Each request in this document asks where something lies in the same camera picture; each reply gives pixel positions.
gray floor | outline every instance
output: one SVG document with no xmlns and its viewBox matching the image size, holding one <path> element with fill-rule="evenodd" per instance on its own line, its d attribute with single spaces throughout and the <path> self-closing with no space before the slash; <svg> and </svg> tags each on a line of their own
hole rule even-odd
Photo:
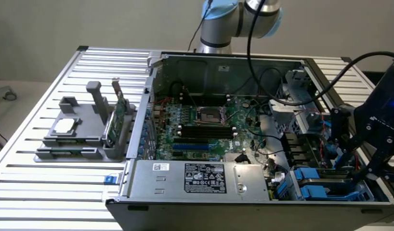
<svg viewBox="0 0 394 231">
<path fill-rule="evenodd" d="M 51 83 L 0 81 L 0 87 L 5 85 L 9 85 L 17 93 L 15 101 L 0 98 L 0 132 L 9 139 Z"/>
</svg>

motherboard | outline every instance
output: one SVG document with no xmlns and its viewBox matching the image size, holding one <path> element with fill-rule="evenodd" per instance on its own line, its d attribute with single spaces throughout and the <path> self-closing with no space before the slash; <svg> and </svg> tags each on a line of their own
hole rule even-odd
<svg viewBox="0 0 394 231">
<path fill-rule="evenodd" d="M 158 128 L 155 158 L 159 160 L 234 161 L 246 153 L 254 162 L 262 139 L 260 122 L 251 107 L 258 101 L 246 98 L 188 100 L 166 98 L 156 102 L 154 120 Z"/>
</svg>

sheet metal panel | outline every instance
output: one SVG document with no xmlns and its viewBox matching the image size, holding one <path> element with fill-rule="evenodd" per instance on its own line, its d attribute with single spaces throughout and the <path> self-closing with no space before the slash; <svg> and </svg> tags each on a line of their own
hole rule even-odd
<svg viewBox="0 0 394 231">
<path fill-rule="evenodd" d="M 88 81 L 103 84 L 103 96 L 115 103 L 111 79 L 120 78 L 124 96 L 139 104 L 150 51 L 89 48 L 76 52 L 0 153 L 0 230 L 119 231 L 103 199 L 104 176 L 123 171 L 124 163 L 36 163 L 41 145 L 63 96 L 93 103 Z M 346 63 L 341 58 L 312 57 L 328 80 Z M 347 103 L 359 106 L 370 94 L 369 83 L 354 69 L 335 86 Z M 108 191 L 116 193 L 117 186 Z"/>
</svg>

power supply label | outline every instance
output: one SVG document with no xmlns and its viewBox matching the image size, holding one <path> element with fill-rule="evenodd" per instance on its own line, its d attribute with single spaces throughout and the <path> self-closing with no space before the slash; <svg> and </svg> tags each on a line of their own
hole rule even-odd
<svg viewBox="0 0 394 231">
<path fill-rule="evenodd" d="M 223 165 L 186 164 L 187 193 L 227 193 Z"/>
</svg>

blue pcie slot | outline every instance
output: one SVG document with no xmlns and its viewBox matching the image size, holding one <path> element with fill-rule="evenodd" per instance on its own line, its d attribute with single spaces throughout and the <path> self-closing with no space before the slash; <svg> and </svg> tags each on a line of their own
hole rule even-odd
<svg viewBox="0 0 394 231">
<path fill-rule="evenodd" d="M 200 150 L 210 151 L 210 145 L 186 145 L 186 144 L 175 144 L 172 146 L 174 150 Z"/>
</svg>

